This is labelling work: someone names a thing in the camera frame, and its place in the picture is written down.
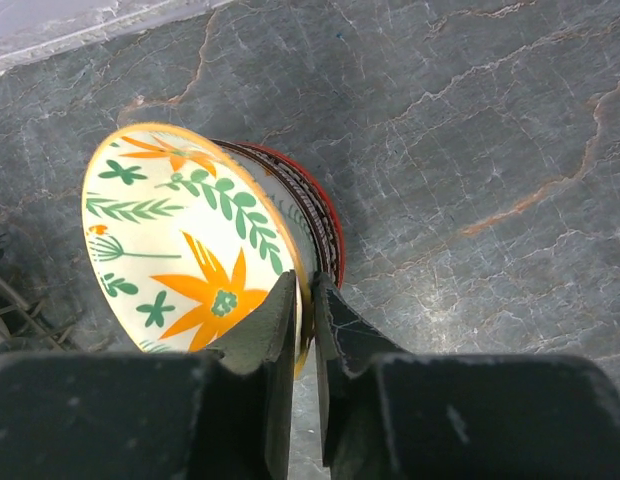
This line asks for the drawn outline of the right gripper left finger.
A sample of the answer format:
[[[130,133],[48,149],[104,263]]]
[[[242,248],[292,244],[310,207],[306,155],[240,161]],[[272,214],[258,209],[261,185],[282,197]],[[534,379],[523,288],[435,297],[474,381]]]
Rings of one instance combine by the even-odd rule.
[[[204,398],[206,479],[287,477],[295,321],[296,276],[289,271],[207,349],[215,362]]]

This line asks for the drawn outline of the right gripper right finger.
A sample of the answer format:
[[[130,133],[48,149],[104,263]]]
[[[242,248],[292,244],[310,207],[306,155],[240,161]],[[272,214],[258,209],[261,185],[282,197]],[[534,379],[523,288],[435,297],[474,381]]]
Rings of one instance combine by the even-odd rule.
[[[403,349],[368,323],[326,273],[313,280],[322,461],[331,470],[389,465],[374,360]]]

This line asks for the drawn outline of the red patterned green bowl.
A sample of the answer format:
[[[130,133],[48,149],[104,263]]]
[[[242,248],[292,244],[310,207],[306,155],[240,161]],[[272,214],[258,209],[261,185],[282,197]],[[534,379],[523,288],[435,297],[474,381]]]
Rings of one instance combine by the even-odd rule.
[[[318,210],[321,219],[326,222],[328,243],[334,248],[336,254],[336,258],[329,261],[330,268],[328,271],[333,274],[335,284],[341,287],[345,278],[345,239],[339,216],[327,192],[305,167],[283,153],[254,143],[241,142],[239,146],[251,153],[264,154],[269,160],[273,160],[276,166],[284,166],[290,172],[300,177],[302,187],[309,188],[310,199],[317,200],[320,204]]]

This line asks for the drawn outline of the grey purple bowl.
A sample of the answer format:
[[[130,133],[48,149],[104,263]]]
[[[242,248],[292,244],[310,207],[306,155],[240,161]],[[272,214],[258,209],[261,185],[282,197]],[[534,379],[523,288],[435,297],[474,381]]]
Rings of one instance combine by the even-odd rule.
[[[284,166],[276,166],[264,154],[251,153],[239,143],[217,140],[225,153],[247,170],[277,208],[292,235],[303,265],[310,277],[316,271],[328,271],[329,261],[336,258],[335,250],[328,243],[326,222],[319,214],[319,202],[310,199],[308,187],[301,186],[301,178]]]

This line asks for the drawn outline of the yellow green floral bowl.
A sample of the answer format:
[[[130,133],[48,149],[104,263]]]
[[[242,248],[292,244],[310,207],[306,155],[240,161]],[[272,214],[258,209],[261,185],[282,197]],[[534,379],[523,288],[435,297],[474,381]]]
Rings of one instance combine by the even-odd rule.
[[[85,173],[82,225],[105,298],[144,352],[195,352],[293,272],[296,359],[311,341],[318,250],[290,191],[264,166],[192,131],[136,123]]]

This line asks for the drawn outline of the wire dish rack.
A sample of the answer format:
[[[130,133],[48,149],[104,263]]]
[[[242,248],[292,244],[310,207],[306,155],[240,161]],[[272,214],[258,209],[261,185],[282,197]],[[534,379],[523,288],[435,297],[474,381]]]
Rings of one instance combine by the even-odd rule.
[[[11,245],[9,227],[0,222],[0,262]],[[77,319],[54,325],[43,315],[46,299],[28,300],[0,273],[0,355],[25,352],[71,352]]]

